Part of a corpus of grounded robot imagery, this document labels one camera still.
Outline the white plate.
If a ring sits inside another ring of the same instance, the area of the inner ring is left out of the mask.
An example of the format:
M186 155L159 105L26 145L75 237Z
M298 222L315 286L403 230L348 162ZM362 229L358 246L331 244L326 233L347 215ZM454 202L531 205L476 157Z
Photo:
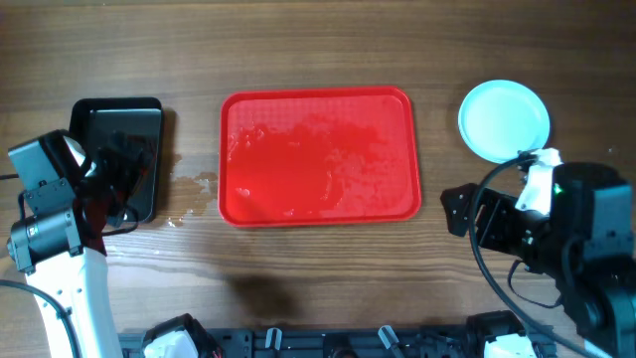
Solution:
M528 87L508 80L492 80L472 89L457 113L459 133L479 157L504 163L520 151L541 149L548 143L548 109Z

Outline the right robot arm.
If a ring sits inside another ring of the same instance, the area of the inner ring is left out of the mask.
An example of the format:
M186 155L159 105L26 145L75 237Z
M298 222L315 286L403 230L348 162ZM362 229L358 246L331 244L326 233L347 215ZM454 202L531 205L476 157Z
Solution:
M548 275L582 338L612 357L634 356L631 185L604 164L560 164L549 177L551 202L542 214L519 209L515 197L489 188L505 168L441 193L449 233L469 238L479 269L486 267L482 250L491 250Z

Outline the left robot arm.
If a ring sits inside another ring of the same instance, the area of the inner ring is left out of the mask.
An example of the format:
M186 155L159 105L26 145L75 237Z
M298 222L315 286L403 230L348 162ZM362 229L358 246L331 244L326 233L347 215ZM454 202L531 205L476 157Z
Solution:
M128 201L153 166L153 142L114 131L88 150L55 130L8 156L24 189L7 250L26 277L16 288L39 304L52 356L124 356L103 240L137 228Z

